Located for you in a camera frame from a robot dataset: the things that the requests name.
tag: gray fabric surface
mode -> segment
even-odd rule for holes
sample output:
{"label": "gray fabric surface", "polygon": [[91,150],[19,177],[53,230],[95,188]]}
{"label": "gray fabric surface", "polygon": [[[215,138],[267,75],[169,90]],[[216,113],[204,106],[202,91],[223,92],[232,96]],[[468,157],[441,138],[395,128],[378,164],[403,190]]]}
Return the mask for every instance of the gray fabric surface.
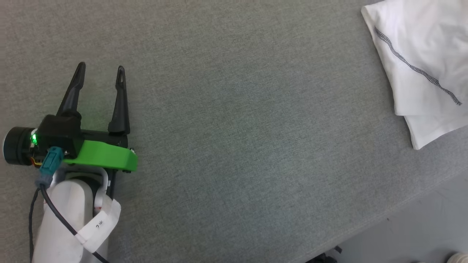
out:
{"label": "gray fabric surface", "polygon": [[[80,61],[82,128],[105,131],[123,65],[139,168],[110,260],[304,262],[468,172],[467,127],[412,149],[369,3],[3,2],[0,134],[56,112]],[[3,258],[26,262],[38,172],[0,171]]]}

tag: green 3d-printed part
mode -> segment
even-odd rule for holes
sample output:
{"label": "green 3d-printed part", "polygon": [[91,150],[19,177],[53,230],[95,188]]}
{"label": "green 3d-printed part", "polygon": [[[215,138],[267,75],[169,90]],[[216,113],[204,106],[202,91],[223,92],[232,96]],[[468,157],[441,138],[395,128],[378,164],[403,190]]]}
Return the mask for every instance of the green 3d-printed part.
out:
{"label": "green 3d-printed part", "polygon": [[78,157],[75,159],[63,159],[63,162],[135,171],[137,169],[138,157],[127,148],[100,141],[85,140]]}

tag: white cloth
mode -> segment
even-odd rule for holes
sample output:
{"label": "white cloth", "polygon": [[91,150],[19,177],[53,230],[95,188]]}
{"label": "white cloth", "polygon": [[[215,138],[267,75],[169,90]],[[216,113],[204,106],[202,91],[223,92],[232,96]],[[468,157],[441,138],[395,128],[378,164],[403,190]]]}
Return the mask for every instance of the white cloth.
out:
{"label": "white cloth", "polygon": [[386,0],[361,13],[413,147],[468,125],[468,0]]}

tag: white tape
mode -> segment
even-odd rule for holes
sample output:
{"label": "white tape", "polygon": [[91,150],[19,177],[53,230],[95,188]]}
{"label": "white tape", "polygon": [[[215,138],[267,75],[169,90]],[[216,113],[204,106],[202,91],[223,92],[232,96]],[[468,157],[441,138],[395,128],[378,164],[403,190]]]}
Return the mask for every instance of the white tape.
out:
{"label": "white tape", "polygon": [[102,200],[101,211],[91,219],[78,233],[76,239],[91,253],[104,243],[117,225],[122,210],[120,204],[107,195]]}

